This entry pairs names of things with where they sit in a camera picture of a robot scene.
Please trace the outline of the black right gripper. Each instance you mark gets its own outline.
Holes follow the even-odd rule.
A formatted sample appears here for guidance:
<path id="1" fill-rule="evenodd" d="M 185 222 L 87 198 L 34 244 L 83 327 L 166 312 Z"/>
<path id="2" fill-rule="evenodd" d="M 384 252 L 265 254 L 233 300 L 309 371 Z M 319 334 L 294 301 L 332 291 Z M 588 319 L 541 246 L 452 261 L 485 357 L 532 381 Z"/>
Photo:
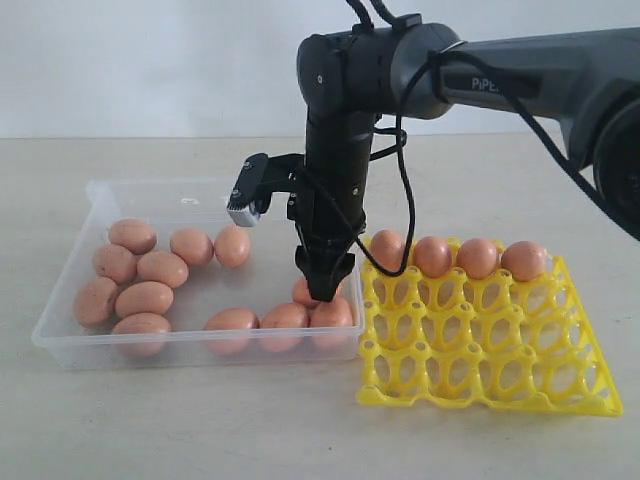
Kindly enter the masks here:
<path id="1" fill-rule="evenodd" d="M 332 256 L 322 272 L 306 250 L 348 250 L 364 230 L 363 197 L 376 116 L 307 114 L 305 152 L 297 172 L 295 264 L 309 297 L 332 301 L 355 265 L 355 255 Z"/>

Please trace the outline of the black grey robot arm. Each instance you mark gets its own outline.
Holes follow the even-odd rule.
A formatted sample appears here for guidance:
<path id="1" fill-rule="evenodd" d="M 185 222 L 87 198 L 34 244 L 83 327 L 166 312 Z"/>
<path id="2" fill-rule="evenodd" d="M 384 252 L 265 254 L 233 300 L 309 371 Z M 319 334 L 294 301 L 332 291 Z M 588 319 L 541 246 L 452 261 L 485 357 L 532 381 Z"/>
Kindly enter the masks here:
<path id="1" fill-rule="evenodd" d="M 639 233 L 637 28 L 466 42 L 439 23 L 315 34 L 297 53 L 307 106 L 298 166 L 296 264 L 311 296 L 328 301 L 351 272 L 375 123 L 431 120 L 453 105 L 513 112 L 534 131 L 561 127 L 549 153 L 573 179 L 586 167 L 592 201 Z"/>

